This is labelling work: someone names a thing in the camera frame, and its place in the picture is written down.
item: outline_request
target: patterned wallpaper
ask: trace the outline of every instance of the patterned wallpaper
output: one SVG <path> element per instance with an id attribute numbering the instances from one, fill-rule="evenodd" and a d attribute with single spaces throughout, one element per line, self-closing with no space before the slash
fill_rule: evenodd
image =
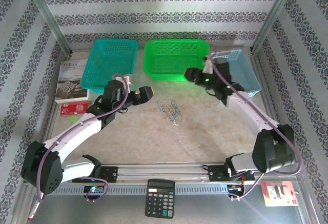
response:
<path id="1" fill-rule="evenodd" d="M 71 48 L 100 37 L 251 46 L 275 0 L 46 0 Z"/>
<path id="2" fill-rule="evenodd" d="M 294 129 L 305 182 L 328 223 L 328 0 L 287 0 L 257 52 L 275 110 Z"/>
<path id="3" fill-rule="evenodd" d="M 42 140 L 62 50 L 33 0 L 0 0 L 0 223 L 10 223 L 26 147 Z"/>

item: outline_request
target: pile of rubber bands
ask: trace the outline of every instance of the pile of rubber bands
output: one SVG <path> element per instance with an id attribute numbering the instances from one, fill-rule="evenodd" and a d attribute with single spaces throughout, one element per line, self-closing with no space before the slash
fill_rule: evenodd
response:
<path id="1" fill-rule="evenodd" d="M 168 123 L 178 126 L 182 122 L 182 114 L 178 109 L 178 105 L 174 100 L 166 100 L 162 103 L 157 102 L 161 114 L 168 120 Z"/>

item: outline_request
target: green plastic basket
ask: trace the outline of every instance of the green plastic basket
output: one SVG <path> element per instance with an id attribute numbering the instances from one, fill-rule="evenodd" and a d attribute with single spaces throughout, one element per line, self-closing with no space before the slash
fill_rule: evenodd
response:
<path id="1" fill-rule="evenodd" d="M 145 45 L 143 70 L 153 80 L 186 80 L 187 68 L 203 69 L 210 45 L 200 39 L 154 39 Z"/>

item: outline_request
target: plastic basket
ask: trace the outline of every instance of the plastic basket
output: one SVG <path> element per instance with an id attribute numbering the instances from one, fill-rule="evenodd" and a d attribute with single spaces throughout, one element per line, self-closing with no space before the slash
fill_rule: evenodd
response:
<path id="1" fill-rule="evenodd" d="M 92 50 L 84 70 L 81 86 L 103 93 L 114 73 L 133 74 L 138 41 L 132 39 L 100 38 Z"/>
<path id="2" fill-rule="evenodd" d="M 249 97 L 253 97 L 257 92 L 261 91 L 261 85 L 243 50 L 236 49 L 229 52 L 212 52 L 211 54 L 214 58 L 224 57 L 228 60 L 232 81 L 244 87 Z"/>
<path id="3" fill-rule="evenodd" d="M 200 39 L 154 39 L 145 45 L 143 70 L 153 80 L 186 80 L 187 68 L 203 68 L 210 45 Z"/>

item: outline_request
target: table surface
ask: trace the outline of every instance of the table surface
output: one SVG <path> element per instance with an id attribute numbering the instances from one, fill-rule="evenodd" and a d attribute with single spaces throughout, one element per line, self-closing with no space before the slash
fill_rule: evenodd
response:
<path id="1" fill-rule="evenodd" d="M 89 53 L 74 53 L 86 58 Z M 188 82 L 155 82 L 142 70 L 138 52 L 134 86 L 151 86 L 154 97 L 131 107 L 102 131 L 82 143 L 70 159 L 90 154 L 103 164 L 152 162 L 224 161 L 226 157 L 253 149 L 255 136 L 238 114 L 226 108 L 204 89 Z M 95 100 L 98 94 L 91 94 Z M 179 126 L 161 116 L 157 102 L 174 99 L 183 115 Z M 252 100 L 264 110 L 260 94 Z M 52 136 L 71 125 L 69 117 L 56 116 Z M 284 180 L 274 175 L 273 179 Z M 225 195 L 177 196 L 172 220 L 145 217 L 145 196 L 108 196 L 95 204 L 82 196 L 47 196 L 33 222 L 37 223 L 316 223 L 311 221 L 309 200 L 303 182 L 286 176 L 299 192 L 298 207 L 265 207 L 260 185 L 241 202 Z"/>
<path id="2" fill-rule="evenodd" d="M 76 52 L 72 59 L 88 55 Z M 68 159 L 90 154 L 103 164 L 203 162 L 224 161 L 231 155 L 252 151 L 255 136 L 238 114 L 193 83 L 151 80 L 142 69 L 143 58 L 143 49 L 139 49 L 133 86 L 151 86 L 153 98 L 130 107 L 126 114 L 116 114 L 115 120 L 82 143 Z M 98 95 L 91 92 L 90 100 Z M 171 99 L 183 116 L 178 126 L 168 123 L 157 105 Z M 264 110 L 259 93 L 252 100 Z M 69 120 L 60 116 L 59 109 L 52 137 L 72 125 Z"/>

